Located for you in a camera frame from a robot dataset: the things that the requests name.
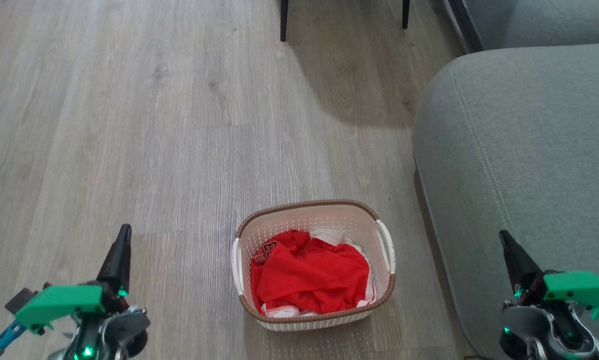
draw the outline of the laminate flooring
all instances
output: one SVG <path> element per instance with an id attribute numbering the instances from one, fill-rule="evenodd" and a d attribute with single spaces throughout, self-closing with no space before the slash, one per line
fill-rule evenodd
<path id="1" fill-rule="evenodd" d="M 459 359 L 414 182 L 426 85 L 462 47 L 441 0 L 0 0 L 0 332 L 22 287 L 97 275 L 133 227 L 142 360 Z M 263 208 L 346 198 L 393 235 L 393 296 L 357 323 L 276 333 L 245 315 L 229 252 Z M 26 333 L 2 357 L 68 343 Z"/>

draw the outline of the sofa cushion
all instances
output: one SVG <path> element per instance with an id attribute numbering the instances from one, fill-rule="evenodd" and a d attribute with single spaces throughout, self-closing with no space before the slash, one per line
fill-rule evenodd
<path id="1" fill-rule="evenodd" d="M 599 0 L 464 0 L 489 49 L 599 43 Z"/>
<path id="2" fill-rule="evenodd" d="M 543 269 L 599 274 L 599 45 L 454 60 L 430 84 L 413 147 L 461 325 L 476 351 L 506 359 L 500 230 Z"/>

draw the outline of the laundry basket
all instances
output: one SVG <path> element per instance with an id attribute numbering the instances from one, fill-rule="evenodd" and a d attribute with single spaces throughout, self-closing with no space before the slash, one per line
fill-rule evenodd
<path id="1" fill-rule="evenodd" d="M 377 301 L 315 316 L 278 318 L 261 315 L 251 294 L 251 258 L 270 238 L 292 229 L 308 232 L 339 230 L 352 239 L 368 258 L 379 297 Z M 233 280 L 244 310 L 268 330 L 315 330 L 358 321 L 384 304 L 395 287 L 395 251 L 391 235 L 370 207 L 352 200 L 300 202 L 256 212 L 237 230 L 231 257 Z"/>

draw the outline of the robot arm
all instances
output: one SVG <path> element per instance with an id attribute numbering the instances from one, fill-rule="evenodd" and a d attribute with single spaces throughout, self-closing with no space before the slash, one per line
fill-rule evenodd
<path id="1" fill-rule="evenodd" d="M 599 340 L 579 320 L 576 306 L 599 319 L 599 276 L 589 271 L 542 271 L 506 230 L 503 255 L 517 304 L 501 312 L 501 349 L 512 359 L 599 360 Z"/>
<path id="2" fill-rule="evenodd" d="M 26 330 L 44 335 L 52 321 L 72 317 L 77 328 L 57 360 L 124 360 L 141 353 L 151 325 L 146 309 L 126 302 L 131 275 L 131 226 L 122 225 L 96 280 L 22 289 L 5 308 L 15 321 L 0 334 L 0 356 Z"/>

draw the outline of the green bracket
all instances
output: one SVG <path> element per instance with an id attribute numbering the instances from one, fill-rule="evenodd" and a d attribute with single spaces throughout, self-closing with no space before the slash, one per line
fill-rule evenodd
<path id="1" fill-rule="evenodd" d="M 34 333 L 51 322 L 78 313 L 101 313 L 102 288 L 99 285 L 53 285 L 35 295 L 15 318 Z"/>
<path id="2" fill-rule="evenodd" d="M 599 275 L 591 271 L 561 272 L 544 275 L 545 301 L 563 300 L 581 303 L 599 319 Z"/>

